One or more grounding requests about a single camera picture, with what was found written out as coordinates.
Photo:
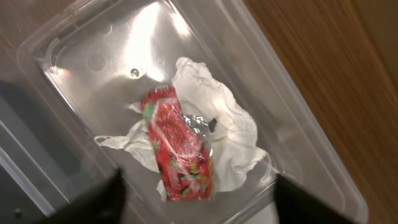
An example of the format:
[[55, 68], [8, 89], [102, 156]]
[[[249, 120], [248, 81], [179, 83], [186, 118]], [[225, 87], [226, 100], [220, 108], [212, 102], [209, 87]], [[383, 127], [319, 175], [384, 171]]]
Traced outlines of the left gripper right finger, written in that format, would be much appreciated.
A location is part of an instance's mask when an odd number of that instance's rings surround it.
[[280, 224], [354, 224], [280, 174], [273, 198]]

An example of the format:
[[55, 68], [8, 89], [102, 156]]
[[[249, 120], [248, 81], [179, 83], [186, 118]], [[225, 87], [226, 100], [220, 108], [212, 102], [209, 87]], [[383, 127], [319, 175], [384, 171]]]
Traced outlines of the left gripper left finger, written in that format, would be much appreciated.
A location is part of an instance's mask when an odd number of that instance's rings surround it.
[[38, 224], [118, 224], [126, 203], [126, 184], [120, 168]]

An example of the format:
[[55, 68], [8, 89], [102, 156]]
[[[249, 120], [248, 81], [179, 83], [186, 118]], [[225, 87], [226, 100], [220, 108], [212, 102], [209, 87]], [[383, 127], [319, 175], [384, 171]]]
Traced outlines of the white tissue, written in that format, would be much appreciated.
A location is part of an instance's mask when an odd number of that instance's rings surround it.
[[[184, 114], [215, 120], [210, 134], [217, 192], [231, 192], [243, 186], [247, 174], [268, 153], [257, 147], [257, 124], [236, 102], [229, 88], [212, 77], [205, 63], [187, 57], [176, 61], [172, 79]], [[144, 120], [134, 124], [125, 136], [96, 136], [97, 145], [123, 149], [145, 168], [159, 173]]]

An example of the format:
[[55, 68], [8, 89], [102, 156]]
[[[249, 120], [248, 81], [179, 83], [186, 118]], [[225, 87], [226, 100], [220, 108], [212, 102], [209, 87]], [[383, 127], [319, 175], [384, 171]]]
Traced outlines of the red snack wrapper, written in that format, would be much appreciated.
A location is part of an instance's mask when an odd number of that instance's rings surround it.
[[210, 147], [191, 127], [173, 86], [158, 86], [141, 101], [167, 200], [209, 200], [215, 191]]

